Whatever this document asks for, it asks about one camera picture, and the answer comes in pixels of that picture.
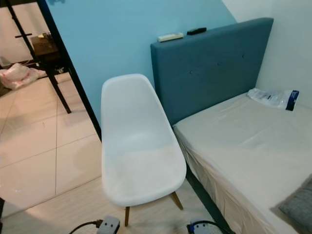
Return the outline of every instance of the mattress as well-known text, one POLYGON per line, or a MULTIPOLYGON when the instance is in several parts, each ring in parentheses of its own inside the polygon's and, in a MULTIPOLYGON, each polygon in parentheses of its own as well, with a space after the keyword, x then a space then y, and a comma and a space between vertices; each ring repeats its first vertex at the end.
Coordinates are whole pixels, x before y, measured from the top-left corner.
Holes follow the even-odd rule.
POLYGON ((237 234, 297 234, 278 205, 312 173, 312 110, 236 96, 174 126, 193 172, 237 234))

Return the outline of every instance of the blue wall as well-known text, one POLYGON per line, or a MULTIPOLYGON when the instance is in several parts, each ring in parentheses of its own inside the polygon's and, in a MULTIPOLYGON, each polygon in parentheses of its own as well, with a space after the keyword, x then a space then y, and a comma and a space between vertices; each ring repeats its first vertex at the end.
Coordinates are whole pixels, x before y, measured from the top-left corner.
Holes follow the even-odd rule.
POLYGON ((222 0, 47 0, 100 122, 103 83, 141 73, 152 84, 150 44, 157 36, 235 23, 222 0))

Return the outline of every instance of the black cable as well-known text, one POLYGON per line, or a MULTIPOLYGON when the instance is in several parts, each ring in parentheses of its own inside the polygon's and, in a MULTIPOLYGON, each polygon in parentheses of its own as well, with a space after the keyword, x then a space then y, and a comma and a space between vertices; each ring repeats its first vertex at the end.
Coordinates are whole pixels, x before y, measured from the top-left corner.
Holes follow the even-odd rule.
POLYGON ((78 229, 84 227, 84 226, 87 226, 87 225, 95 225, 97 228, 99 228, 102 224, 103 220, 102 219, 98 219, 97 221, 92 221, 92 222, 86 222, 86 223, 83 223, 83 224, 80 224, 78 227, 76 227, 75 229, 73 229, 69 234, 73 234, 75 231, 77 231, 78 229))
POLYGON ((232 230, 229 230, 228 228, 222 227, 222 226, 220 226, 219 224, 217 224, 215 222, 211 222, 211 221, 207 221, 207 220, 203 220, 203 221, 198 221, 198 222, 192 223, 191 226, 196 226, 198 224, 205 224, 205 223, 215 225, 219 229, 225 231, 227 234, 235 234, 235 232, 233 232, 232 230))

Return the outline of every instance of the plastic bag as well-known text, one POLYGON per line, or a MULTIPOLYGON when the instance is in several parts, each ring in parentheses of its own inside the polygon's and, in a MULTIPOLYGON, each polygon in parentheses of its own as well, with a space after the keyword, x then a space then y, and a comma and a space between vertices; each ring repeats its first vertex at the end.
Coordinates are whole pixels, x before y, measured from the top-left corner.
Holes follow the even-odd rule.
POLYGON ((249 90, 247 96, 249 96, 252 100, 255 100, 268 106, 293 111, 294 106, 296 104, 296 100, 299 96, 299 91, 284 90, 284 91, 266 92, 254 88, 249 90))
POLYGON ((28 68, 19 63, 16 64, 8 70, 0 70, 0 81, 6 88, 16 90, 34 82, 38 78, 46 76, 45 71, 28 68))

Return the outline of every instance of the blue upholstered headboard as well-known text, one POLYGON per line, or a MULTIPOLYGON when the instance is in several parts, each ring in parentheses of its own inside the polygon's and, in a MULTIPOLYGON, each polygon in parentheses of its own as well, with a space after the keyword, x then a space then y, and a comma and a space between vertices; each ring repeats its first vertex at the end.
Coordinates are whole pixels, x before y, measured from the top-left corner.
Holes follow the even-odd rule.
POLYGON ((151 45, 156 93, 171 124, 254 88, 273 19, 151 45))

